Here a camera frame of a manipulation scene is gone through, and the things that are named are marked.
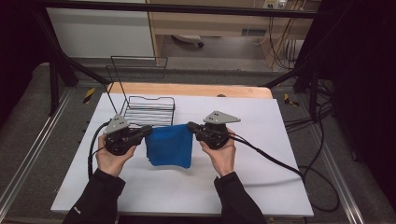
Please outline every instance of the black curtain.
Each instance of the black curtain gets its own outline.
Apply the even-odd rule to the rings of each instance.
[[[32,71],[50,61],[29,2],[0,1],[0,126],[22,97]]]
[[[396,210],[396,14],[394,3],[355,1],[320,67],[334,81],[334,108],[359,161]]]

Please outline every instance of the wooden board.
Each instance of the wooden board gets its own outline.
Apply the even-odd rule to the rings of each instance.
[[[272,93],[267,88],[247,86],[218,86],[218,85],[191,85],[172,83],[132,83],[123,82],[122,87],[126,93],[134,94],[165,94],[165,95],[194,95],[194,96],[218,96],[223,94],[227,97],[262,98],[272,99]],[[119,82],[109,85],[111,93],[122,93]]]

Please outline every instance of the wire rack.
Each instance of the wire rack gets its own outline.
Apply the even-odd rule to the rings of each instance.
[[[173,97],[146,98],[129,96],[122,112],[130,128],[151,125],[164,127],[173,125],[175,114],[175,99]]]
[[[123,115],[130,128],[145,125],[163,127],[173,125],[175,114],[175,99],[173,97],[147,98],[142,96],[127,96],[122,82],[130,78],[163,78],[167,58],[111,56],[112,65],[106,66],[111,81],[119,82],[125,97],[120,113],[111,99],[111,94],[105,86],[106,93],[116,114]]]

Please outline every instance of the person's right hand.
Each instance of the person's right hand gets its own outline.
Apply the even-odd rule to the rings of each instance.
[[[234,134],[234,132],[227,128],[228,132]],[[233,164],[235,161],[236,147],[233,139],[229,139],[224,147],[214,150],[203,141],[200,142],[202,151],[209,155],[212,160],[213,167],[219,173],[220,176],[225,176],[233,172]]]

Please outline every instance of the human hand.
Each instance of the human hand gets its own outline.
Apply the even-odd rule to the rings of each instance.
[[[227,128],[227,130],[231,135],[235,134],[231,129]],[[236,151],[233,139],[230,138],[222,148],[217,150],[211,149],[203,141],[199,143],[201,144],[202,151],[209,155],[210,159],[212,160],[213,167],[220,176],[225,176],[233,172]]]
[[[98,169],[115,177],[119,176],[122,167],[133,155],[136,146],[132,146],[125,155],[115,156],[107,151],[105,148],[105,135],[98,137],[98,148],[102,148],[96,153],[96,160],[98,162]]]

